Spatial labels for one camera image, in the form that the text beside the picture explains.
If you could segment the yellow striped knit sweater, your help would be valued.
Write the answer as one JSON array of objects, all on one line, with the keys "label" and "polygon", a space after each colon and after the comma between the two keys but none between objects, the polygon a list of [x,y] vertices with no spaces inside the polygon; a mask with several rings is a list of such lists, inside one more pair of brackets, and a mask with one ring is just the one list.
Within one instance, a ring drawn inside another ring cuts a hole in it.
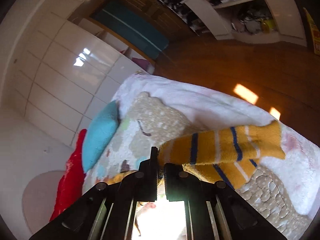
[{"label": "yellow striped knit sweater", "polygon": [[219,131],[194,132],[184,122],[124,120],[107,146],[95,171],[96,181],[116,183],[138,169],[159,148],[158,163],[183,165],[202,180],[225,181],[238,189],[248,182],[263,157],[285,159],[281,129],[269,125],[236,126]]}]

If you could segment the blue knit pillow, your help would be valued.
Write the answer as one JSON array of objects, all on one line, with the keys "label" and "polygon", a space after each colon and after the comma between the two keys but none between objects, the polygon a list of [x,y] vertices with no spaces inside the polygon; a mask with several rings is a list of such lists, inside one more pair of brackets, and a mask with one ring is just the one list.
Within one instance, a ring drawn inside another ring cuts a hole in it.
[{"label": "blue knit pillow", "polygon": [[117,104],[111,101],[95,116],[87,129],[82,145],[82,168],[85,173],[99,160],[118,126]]}]

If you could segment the red patterned blanket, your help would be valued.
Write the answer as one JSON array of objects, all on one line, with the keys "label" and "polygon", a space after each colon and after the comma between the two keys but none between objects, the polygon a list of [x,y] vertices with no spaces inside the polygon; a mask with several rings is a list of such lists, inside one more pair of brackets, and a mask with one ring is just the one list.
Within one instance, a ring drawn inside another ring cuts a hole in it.
[{"label": "red patterned blanket", "polygon": [[82,185],[85,173],[82,167],[82,145],[87,129],[82,129],[78,135],[76,147],[66,162],[66,170],[57,187],[56,201],[50,222],[82,196]]}]

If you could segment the patterned quilted bedspread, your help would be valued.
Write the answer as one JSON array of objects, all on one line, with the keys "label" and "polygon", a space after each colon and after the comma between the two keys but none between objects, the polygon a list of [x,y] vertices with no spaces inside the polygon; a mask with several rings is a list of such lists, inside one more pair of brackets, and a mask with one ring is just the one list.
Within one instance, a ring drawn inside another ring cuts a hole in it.
[{"label": "patterned quilted bedspread", "polygon": [[[163,77],[133,74],[114,92],[120,125],[103,154],[86,173],[88,191],[134,171],[152,146],[184,134],[231,126],[266,126],[266,111],[230,95]],[[239,194],[287,239],[299,239],[319,210],[319,147],[294,129],[281,127],[286,157],[264,157],[249,175],[235,166],[244,185]]]}]

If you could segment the round beige headboard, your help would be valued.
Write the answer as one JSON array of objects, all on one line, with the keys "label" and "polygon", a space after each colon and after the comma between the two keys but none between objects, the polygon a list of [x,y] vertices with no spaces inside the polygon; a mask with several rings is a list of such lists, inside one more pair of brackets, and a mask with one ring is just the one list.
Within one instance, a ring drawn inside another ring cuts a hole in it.
[{"label": "round beige headboard", "polygon": [[22,210],[31,234],[46,224],[54,211],[57,187],[63,171],[49,171],[35,176],[25,187],[22,195]]}]

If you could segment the white glossy wardrobe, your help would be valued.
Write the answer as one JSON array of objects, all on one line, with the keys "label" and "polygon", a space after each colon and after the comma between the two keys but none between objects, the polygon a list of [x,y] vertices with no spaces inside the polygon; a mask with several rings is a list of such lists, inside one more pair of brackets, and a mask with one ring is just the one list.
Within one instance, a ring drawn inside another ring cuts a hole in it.
[{"label": "white glossy wardrobe", "polygon": [[130,75],[143,70],[85,18],[105,0],[53,0],[15,60],[8,103],[71,146]]}]

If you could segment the white shelf unit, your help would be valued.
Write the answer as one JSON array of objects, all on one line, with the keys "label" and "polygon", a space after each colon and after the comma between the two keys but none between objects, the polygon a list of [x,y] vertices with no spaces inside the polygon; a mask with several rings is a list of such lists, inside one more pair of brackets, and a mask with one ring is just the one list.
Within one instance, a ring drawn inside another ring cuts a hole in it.
[{"label": "white shelf unit", "polygon": [[217,40],[306,46],[295,0],[184,0]]}]

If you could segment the brown wooden door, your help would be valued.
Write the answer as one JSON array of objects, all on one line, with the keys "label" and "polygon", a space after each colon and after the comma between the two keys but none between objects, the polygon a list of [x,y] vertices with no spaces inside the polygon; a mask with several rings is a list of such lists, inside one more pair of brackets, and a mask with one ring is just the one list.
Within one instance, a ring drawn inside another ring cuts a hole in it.
[{"label": "brown wooden door", "polygon": [[149,22],[170,42],[194,37],[196,33],[172,10],[157,0],[119,0],[138,16]]}]

